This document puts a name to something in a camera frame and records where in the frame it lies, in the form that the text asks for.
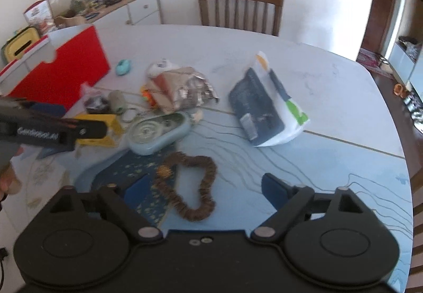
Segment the person's left hand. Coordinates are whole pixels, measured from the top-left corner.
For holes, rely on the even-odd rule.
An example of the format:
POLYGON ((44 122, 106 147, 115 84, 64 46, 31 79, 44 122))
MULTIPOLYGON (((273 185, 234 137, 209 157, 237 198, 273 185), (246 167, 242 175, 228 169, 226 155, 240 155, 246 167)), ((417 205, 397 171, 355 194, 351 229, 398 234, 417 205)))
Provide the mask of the person's left hand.
POLYGON ((11 159, 23 154, 23 151, 21 145, 1 141, 1 202, 21 190, 21 181, 16 176, 11 159))

